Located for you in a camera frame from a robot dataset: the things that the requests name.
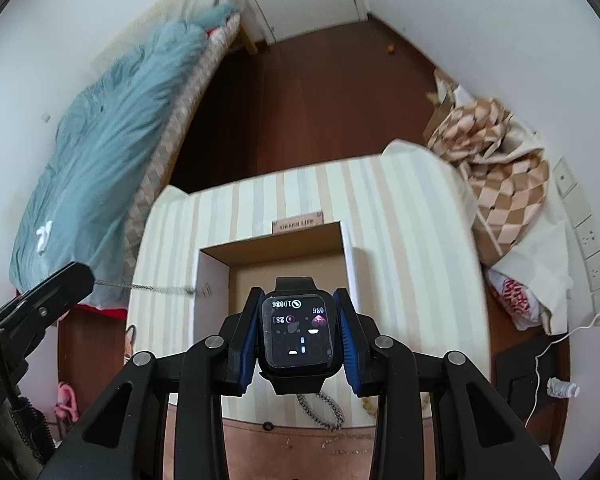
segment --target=checkered fabric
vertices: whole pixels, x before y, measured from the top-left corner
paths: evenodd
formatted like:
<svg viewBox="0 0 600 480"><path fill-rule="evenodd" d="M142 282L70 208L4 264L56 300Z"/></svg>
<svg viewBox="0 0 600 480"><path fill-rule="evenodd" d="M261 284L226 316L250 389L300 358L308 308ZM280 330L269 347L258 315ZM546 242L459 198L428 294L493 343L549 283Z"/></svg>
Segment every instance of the checkered fabric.
<svg viewBox="0 0 600 480"><path fill-rule="evenodd" d="M550 170L542 148L494 99L451 110L427 147L455 165L477 196L474 237L480 260L493 265L523 237L544 202Z"/></svg>

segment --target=cardboard box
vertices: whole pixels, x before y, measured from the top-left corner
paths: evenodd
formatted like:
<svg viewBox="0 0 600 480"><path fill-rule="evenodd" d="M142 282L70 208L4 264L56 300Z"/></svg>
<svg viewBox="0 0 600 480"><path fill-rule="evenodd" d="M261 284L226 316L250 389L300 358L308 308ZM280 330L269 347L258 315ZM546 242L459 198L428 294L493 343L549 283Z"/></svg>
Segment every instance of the cardboard box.
<svg viewBox="0 0 600 480"><path fill-rule="evenodd" d="M200 249L194 286L207 297L194 300L189 333L193 343L217 334L224 318L241 312L253 286L274 290L279 276L311 276L329 293L345 287L358 309L353 250L342 222L247 238Z"/></svg>

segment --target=watch screen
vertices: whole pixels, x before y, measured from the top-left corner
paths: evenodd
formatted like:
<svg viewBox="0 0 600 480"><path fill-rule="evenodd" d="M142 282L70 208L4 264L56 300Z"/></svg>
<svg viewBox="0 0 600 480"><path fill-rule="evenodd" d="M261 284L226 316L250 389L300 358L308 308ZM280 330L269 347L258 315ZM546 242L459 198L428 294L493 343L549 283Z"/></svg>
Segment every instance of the watch screen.
<svg viewBox="0 0 600 480"><path fill-rule="evenodd" d="M315 294L267 298L270 357L279 368L327 363L333 348L324 300Z"/></svg>

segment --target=white cable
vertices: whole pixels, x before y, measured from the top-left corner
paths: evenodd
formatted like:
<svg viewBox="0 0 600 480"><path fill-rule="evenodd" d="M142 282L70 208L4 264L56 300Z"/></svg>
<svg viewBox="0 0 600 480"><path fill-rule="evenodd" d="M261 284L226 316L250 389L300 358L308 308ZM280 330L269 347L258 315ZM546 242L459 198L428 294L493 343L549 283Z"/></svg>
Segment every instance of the white cable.
<svg viewBox="0 0 600 480"><path fill-rule="evenodd" d="M531 419L531 416L534 414L534 411L536 410L536 406L538 405L538 391L540 390L540 373L538 372L538 366L539 366L539 361L538 359L541 358L544 354L547 353L548 349L551 348L551 345L555 345L558 344L562 341L564 341L565 339L567 339L571 334L576 333L578 330L582 330L582 329L587 329L587 328L591 328L593 326L593 324L596 322L596 320L600 317L600 312L597 313L593 319L591 320L591 323L589 323L588 325L582 325L579 326L577 328L574 328L573 330L571 330L571 332L567 332L566 335L563 335L560 339L557 339L556 341L551 341L547 347L542 351L541 354L538 354L536 356L536 378L537 378L537 383L536 383L536 395L534 398L534 406L531 409L531 413L529 413L529 416L526 418L526 422L525 422L525 428L526 425L529 423L529 420Z"/></svg>

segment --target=blue blanket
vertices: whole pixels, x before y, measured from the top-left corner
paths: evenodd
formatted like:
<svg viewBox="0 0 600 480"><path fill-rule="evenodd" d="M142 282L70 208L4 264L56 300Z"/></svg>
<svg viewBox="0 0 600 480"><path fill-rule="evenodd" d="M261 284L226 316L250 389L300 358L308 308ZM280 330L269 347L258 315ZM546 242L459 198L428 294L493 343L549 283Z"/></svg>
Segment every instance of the blue blanket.
<svg viewBox="0 0 600 480"><path fill-rule="evenodd" d="M19 290L70 261L88 264L97 278L123 279L123 224L133 196L206 47L205 29L224 24L235 8L228 2L193 23L163 25L71 104L13 245L10 280ZM124 290L96 286L84 302L110 308L127 301Z"/></svg>

